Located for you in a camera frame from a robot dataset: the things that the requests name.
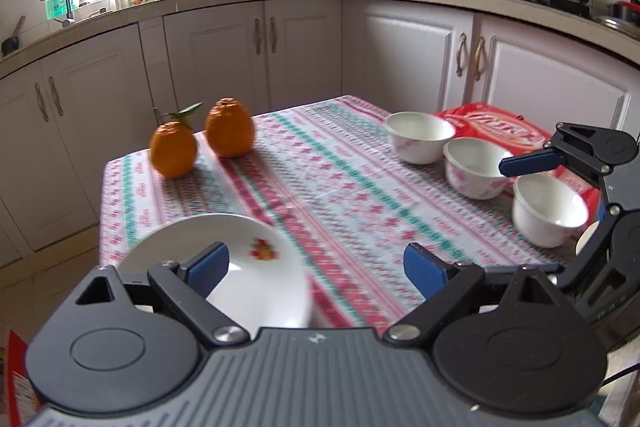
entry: faucet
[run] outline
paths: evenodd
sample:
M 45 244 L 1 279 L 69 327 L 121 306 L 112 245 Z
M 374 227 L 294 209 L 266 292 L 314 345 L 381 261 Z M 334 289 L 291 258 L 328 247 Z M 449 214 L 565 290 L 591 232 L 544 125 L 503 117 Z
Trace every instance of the faucet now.
M 74 20 L 73 10 L 71 9 L 71 0 L 65 0 L 65 3 L 66 3 L 66 19 L 63 20 L 63 21 L 55 19 L 55 18 L 53 19 L 53 20 L 61 23 L 63 28 L 66 28 L 67 26 L 71 26 L 74 22 L 76 22 Z

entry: green stripe on tablecloth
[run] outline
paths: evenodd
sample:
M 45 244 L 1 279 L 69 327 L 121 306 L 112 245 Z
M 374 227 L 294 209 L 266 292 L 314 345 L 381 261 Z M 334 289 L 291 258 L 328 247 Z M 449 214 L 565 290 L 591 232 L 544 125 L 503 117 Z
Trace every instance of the green stripe on tablecloth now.
M 302 246 L 300 245 L 300 243 L 296 239 L 296 236 L 294 236 L 291 232 L 289 232 L 289 229 L 282 222 L 282 220 L 280 219 L 280 216 L 278 215 L 278 213 L 275 212 L 274 210 L 269 210 L 271 208 L 270 203 L 267 200 L 264 199 L 262 193 L 260 192 L 258 187 L 256 187 L 254 182 L 252 181 L 250 175 L 248 175 L 248 174 L 246 174 L 244 172 L 244 169 L 242 169 L 242 167 L 240 165 L 240 162 L 233 162 L 232 165 L 234 166 L 236 171 L 240 174 L 240 176 L 244 180 L 244 183 L 246 184 L 247 188 L 249 188 L 251 190 L 254 198 L 256 198 L 257 200 L 260 201 L 260 207 L 265 212 L 265 214 L 268 214 L 271 217 L 271 219 L 273 219 L 277 223 L 277 228 L 280 229 L 282 232 L 284 232 L 285 235 L 287 235 L 287 237 L 289 237 L 289 239 L 292 241 L 292 243 L 294 245 L 296 245 L 298 253 L 302 256 L 302 259 L 304 259 L 306 267 L 312 273 L 314 279 L 316 279 L 316 281 L 318 281 L 318 280 L 322 281 L 322 285 L 331 293 L 331 295 L 335 299 L 335 301 L 340 304 L 341 310 L 344 313 L 347 313 L 350 316 L 350 318 L 353 320 L 354 324 L 356 324 L 358 326 L 367 326 L 368 324 L 364 321 L 364 319 L 362 317 L 360 317 L 360 315 L 358 315 L 358 312 L 353 309 L 351 304 L 349 304 L 349 301 L 347 301 L 340 294 L 340 292 L 338 292 L 338 290 L 332 284 L 332 282 L 329 279 L 329 277 L 324 275 L 324 273 L 322 273 L 322 271 L 314 264 L 314 262 L 309 257 L 308 253 L 306 253 L 305 249 L 302 248 Z
M 386 194 L 384 190 L 378 187 L 374 182 L 372 182 L 366 176 L 360 174 L 356 169 L 351 167 L 345 160 L 339 158 L 337 155 L 332 153 L 327 147 L 322 145 L 320 142 L 316 141 L 312 137 L 310 137 L 306 132 L 304 132 L 299 127 L 295 126 L 291 123 L 284 115 L 281 113 L 273 113 L 273 118 L 276 118 L 283 126 L 288 128 L 291 132 L 296 134 L 299 138 L 306 141 L 309 145 L 313 146 L 319 153 L 324 155 L 326 158 L 332 161 L 335 166 L 341 169 L 343 172 L 346 172 L 352 179 L 356 180 L 362 187 L 366 188 L 371 194 L 377 197 L 380 201 L 386 204 L 391 210 L 393 210 L 398 217 L 401 217 L 406 222 L 408 222 L 414 229 L 418 230 L 421 234 L 426 235 L 430 241 L 437 243 L 439 248 L 442 251 L 447 252 L 447 254 L 454 259 L 455 261 L 473 261 L 470 257 L 468 257 L 463 250 L 460 248 L 455 248 L 453 243 L 444 237 L 441 234 L 433 230 L 429 225 L 427 225 L 423 220 L 419 217 L 415 216 L 412 211 L 400 203 L 398 203 L 394 198 Z
M 124 199 L 124 230 L 127 248 L 133 248 L 138 243 L 136 230 L 136 208 L 133 203 L 133 187 L 131 186 L 131 155 L 122 159 L 122 197 Z

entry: table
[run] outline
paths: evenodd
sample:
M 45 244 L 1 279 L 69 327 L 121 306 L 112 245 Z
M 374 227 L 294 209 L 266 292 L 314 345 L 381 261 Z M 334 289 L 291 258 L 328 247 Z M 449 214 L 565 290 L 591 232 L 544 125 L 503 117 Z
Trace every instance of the table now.
M 178 180 L 155 172 L 146 150 L 108 163 L 101 262 L 119 263 L 155 227 L 184 216 L 252 216 L 300 252 L 316 322 L 382 332 L 423 301 L 402 270 L 409 242 L 482 266 L 571 258 L 574 245 L 540 251 L 513 229 L 510 194 L 470 201 L 449 187 L 442 162 L 401 162 L 380 125 L 386 115 L 353 96 L 262 114 L 254 152 L 233 160 L 218 160 L 199 133 L 193 172 Z

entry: silver bolt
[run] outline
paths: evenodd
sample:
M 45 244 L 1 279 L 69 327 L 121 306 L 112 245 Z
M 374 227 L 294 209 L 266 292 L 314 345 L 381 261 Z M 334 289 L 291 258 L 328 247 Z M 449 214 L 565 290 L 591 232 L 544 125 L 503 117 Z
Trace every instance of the silver bolt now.
M 222 326 L 213 332 L 213 338 L 223 344 L 240 344 L 248 340 L 249 333 L 239 326 Z
M 389 328 L 389 336 L 395 341 L 412 341 L 420 336 L 420 330 L 411 324 L 396 324 Z

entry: ribbed gray surface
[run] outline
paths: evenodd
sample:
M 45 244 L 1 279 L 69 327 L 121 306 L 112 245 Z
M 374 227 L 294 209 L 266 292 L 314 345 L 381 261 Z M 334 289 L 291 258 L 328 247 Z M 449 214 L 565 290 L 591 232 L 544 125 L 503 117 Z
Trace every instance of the ribbed gray surface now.
M 45 409 L 31 423 L 33 427 L 602 425 L 586 411 L 544 421 L 471 411 L 470 404 L 436 379 L 419 351 L 386 347 L 372 330 L 262 330 L 250 346 L 215 352 L 188 389 L 154 410 L 91 420 Z

